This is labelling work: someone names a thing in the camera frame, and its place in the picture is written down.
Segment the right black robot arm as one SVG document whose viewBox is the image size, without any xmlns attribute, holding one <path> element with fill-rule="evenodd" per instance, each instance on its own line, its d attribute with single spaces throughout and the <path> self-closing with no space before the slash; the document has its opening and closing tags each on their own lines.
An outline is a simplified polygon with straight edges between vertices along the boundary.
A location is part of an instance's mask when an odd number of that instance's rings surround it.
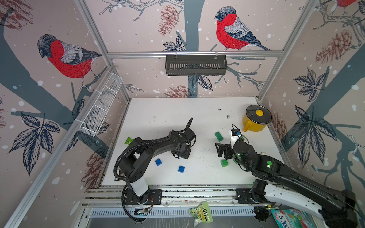
<svg viewBox="0 0 365 228">
<path fill-rule="evenodd" d="M 234 144 L 215 144 L 218 156 L 234 159 L 239 167 L 256 178 L 250 190 L 236 190 L 238 203 L 278 203 L 315 216 L 329 228 L 358 226 L 352 191 L 321 185 L 273 157 L 257 154 L 242 139 L 233 139 Z"/>
</svg>

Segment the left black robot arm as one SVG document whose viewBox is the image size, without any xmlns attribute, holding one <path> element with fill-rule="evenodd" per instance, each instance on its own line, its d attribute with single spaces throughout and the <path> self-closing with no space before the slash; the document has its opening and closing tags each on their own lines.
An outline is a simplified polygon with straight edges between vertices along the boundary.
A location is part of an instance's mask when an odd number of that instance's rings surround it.
<svg viewBox="0 0 365 228">
<path fill-rule="evenodd" d="M 117 158 L 113 168 L 114 177 L 124 181 L 136 197 L 145 197 L 149 187 L 144 174 L 151 160 L 166 152 L 171 152 L 177 159 L 188 159 L 195 142 L 196 135 L 190 128 L 172 130 L 168 136 L 155 140 L 135 138 Z"/>
</svg>

